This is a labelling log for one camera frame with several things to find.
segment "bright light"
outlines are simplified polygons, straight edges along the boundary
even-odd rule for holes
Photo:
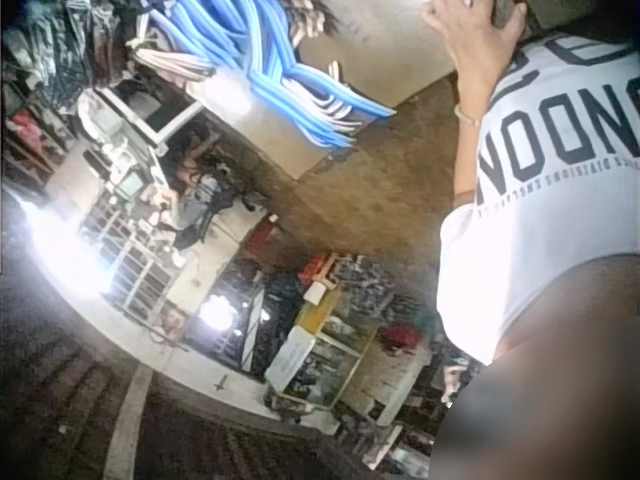
[[[54,213],[20,202],[31,227],[33,245],[55,277],[74,293],[93,296],[111,288],[111,275],[102,269],[75,231]]]
[[[155,227],[156,225],[158,225],[158,223],[160,223],[160,212],[156,210],[149,217],[149,224]]]
[[[238,314],[225,297],[212,295],[200,307],[200,318],[218,332],[225,332],[233,325],[233,320]]]
[[[187,263],[187,260],[182,255],[180,255],[180,252],[178,250],[173,251],[173,253],[171,254],[171,260],[173,261],[173,264],[178,268],[184,267],[184,264]]]

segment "white t-shirt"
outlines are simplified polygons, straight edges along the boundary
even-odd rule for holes
[[[438,310],[486,364],[554,279],[640,252],[640,61],[557,36],[519,51],[483,119],[473,204],[441,231]]]

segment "bracelet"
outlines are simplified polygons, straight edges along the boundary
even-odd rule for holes
[[[463,122],[466,122],[466,123],[468,123],[470,125],[473,125],[474,127],[479,127],[480,124],[482,123],[482,120],[478,120],[477,118],[471,118],[469,115],[464,113],[460,109],[460,104],[456,105],[456,108],[453,109],[453,113],[455,113],[456,117],[458,117],[460,120],[462,120]]]

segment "rack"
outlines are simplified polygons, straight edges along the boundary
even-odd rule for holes
[[[366,354],[378,327],[368,319],[342,318],[342,292],[331,290],[316,306],[304,305],[265,378],[280,397],[331,410]]]

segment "bundle of blue cables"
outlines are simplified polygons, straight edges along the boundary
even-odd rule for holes
[[[343,85],[337,65],[329,75],[299,63],[278,0],[177,0],[149,17],[180,52],[243,72],[255,94],[319,147],[352,144],[348,133],[360,122],[344,118],[354,110],[374,118],[395,113]]]

